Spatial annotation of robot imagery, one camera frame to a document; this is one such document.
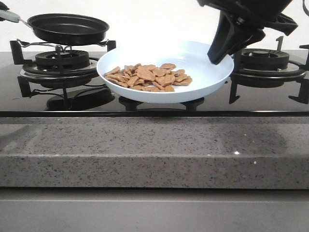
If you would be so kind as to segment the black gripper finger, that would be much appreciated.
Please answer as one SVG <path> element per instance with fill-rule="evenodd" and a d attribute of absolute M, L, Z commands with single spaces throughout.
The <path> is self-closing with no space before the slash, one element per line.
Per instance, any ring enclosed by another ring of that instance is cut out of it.
<path fill-rule="evenodd" d="M 244 30 L 237 25 L 236 16 L 220 11 L 218 28 L 207 53 L 211 63 L 220 63 L 226 55 L 239 51 L 243 42 Z"/>
<path fill-rule="evenodd" d="M 252 29 L 249 31 L 241 29 L 219 29 L 217 30 L 217 64 L 222 61 L 226 55 L 232 55 L 237 51 L 261 41 L 265 37 L 262 29 Z"/>

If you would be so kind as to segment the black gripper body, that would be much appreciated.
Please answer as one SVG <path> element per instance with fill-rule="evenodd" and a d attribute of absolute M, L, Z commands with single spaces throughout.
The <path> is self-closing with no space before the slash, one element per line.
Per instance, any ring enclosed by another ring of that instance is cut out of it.
<path fill-rule="evenodd" d="M 209 6 L 241 18 L 258 27 L 272 28 L 290 35 L 298 24 L 284 15 L 290 0 L 199 0 L 200 6 Z"/>

